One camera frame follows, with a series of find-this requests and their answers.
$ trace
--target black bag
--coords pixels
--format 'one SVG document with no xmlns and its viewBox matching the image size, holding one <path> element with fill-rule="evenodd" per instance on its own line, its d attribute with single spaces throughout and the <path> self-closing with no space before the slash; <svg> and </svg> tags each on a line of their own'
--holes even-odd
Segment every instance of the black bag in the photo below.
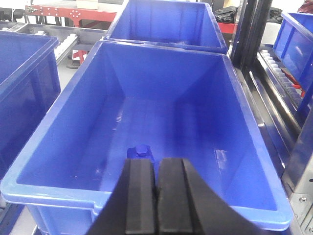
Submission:
<svg viewBox="0 0 313 235">
<path fill-rule="evenodd" d="M 238 7 L 235 6 L 229 6 L 225 7 L 219 10 L 216 10 L 214 12 L 214 16 L 217 22 L 219 23 L 227 23 L 227 24 L 233 24 L 235 23 L 235 18 L 237 15 L 237 9 Z"/>
<path fill-rule="evenodd" d="M 269 16 L 268 16 L 268 22 L 273 22 L 273 23 L 278 23 L 278 24 L 282 23 L 283 17 L 281 16 L 281 14 L 282 14 L 281 9 L 271 7 Z"/>
</svg>

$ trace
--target bin rim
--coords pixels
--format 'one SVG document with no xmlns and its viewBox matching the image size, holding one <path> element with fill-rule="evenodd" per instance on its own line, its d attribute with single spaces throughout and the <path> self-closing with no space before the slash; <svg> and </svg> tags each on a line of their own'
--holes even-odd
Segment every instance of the bin rim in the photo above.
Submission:
<svg viewBox="0 0 313 235">
<path fill-rule="evenodd" d="M 301 34 L 303 34 L 305 37 L 307 37 L 310 41 L 313 41 L 313 33 L 311 33 L 308 29 L 306 29 L 300 22 L 298 22 L 293 15 L 304 15 L 308 17 L 313 17 L 313 14 L 308 13 L 288 13 L 283 11 L 282 17 L 284 20 L 286 20 L 288 23 L 290 23 L 293 27 L 295 27 Z"/>
</svg>

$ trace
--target screw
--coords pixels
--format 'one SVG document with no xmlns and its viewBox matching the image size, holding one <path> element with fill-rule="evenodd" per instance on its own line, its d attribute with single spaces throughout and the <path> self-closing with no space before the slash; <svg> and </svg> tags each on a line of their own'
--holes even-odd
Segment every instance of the screw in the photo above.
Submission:
<svg viewBox="0 0 313 235">
<path fill-rule="evenodd" d="M 135 149 L 136 149 L 137 155 L 140 157 L 145 157 L 148 155 L 148 147 L 144 144 L 137 145 Z"/>
<path fill-rule="evenodd" d="M 299 201 L 300 201 L 301 203 L 306 202 L 306 201 L 307 201 L 307 198 L 306 198 L 306 197 L 300 197 Z"/>
</svg>

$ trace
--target blue storage crate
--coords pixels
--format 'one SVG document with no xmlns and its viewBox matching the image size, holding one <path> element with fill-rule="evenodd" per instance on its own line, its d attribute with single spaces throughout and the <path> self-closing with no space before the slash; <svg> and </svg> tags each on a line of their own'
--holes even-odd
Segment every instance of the blue storage crate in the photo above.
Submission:
<svg viewBox="0 0 313 235">
<path fill-rule="evenodd" d="M 200 2 L 124 1 L 106 39 L 227 53 L 211 7 Z"/>
<path fill-rule="evenodd" d="M 127 149 L 155 168 L 188 158 L 233 209 L 265 229 L 292 218 L 243 89 L 226 55 L 98 42 L 1 184 L 43 233 L 83 235 L 109 198 Z"/>
<path fill-rule="evenodd" d="M 313 83 L 313 14 L 282 13 L 274 51 L 307 91 Z"/>
<path fill-rule="evenodd" d="M 0 179 L 60 93 L 48 36 L 0 32 Z"/>
</svg>

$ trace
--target red metal frame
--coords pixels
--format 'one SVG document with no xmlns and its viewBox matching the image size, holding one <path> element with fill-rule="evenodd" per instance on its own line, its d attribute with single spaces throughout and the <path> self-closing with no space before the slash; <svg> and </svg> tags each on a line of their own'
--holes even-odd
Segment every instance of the red metal frame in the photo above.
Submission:
<svg viewBox="0 0 313 235">
<path fill-rule="evenodd" d="M 222 33 L 233 33 L 234 32 L 234 28 L 235 28 L 235 24 L 234 23 L 218 23 L 220 30 Z"/>
<path fill-rule="evenodd" d="M 101 10 L 65 8 L 55 6 L 32 5 L 34 12 L 27 13 L 32 16 L 54 16 L 67 17 L 74 22 L 75 27 L 80 26 L 81 20 L 95 20 L 112 22 L 116 16 L 116 12 L 107 12 Z"/>
</svg>

